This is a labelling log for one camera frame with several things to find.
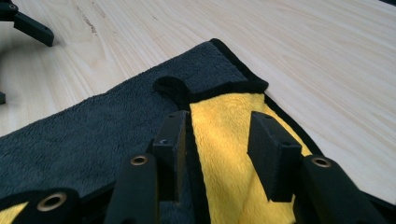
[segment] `yellow microfiber cloth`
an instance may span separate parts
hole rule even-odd
[[[190,107],[211,222],[294,223],[292,203],[268,202],[248,157],[251,112],[271,115],[303,146],[303,155],[311,152],[264,94],[228,93]]]

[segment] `black object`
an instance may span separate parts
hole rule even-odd
[[[160,200],[178,201],[181,192],[182,166],[186,158],[186,111],[170,114],[152,144],[158,161]]]
[[[159,223],[157,162],[150,154],[126,160],[111,196],[106,224]]]
[[[294,193],[298,224],[387,223],[335,161],[300,153],[275,119],[252,112],[247,154],[268,200],[291,202]]]
[[[6,95],[0,92],[0,105],[3,105],[6,103]]]
[[[290,202],[301,145],[271,116],[252,112],[247,154],[268,200]]]
[[[51,47],[54,38],[52,31],[18,10],[10,0],[0,0],[0,21],[14,21],[15,29]]]

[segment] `wood grain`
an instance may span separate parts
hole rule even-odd
[[[0,23],[0,135],[110,90],[213,37],[347,171],[396,204],[396,7],[350,1],[17,1],[47,48]]]

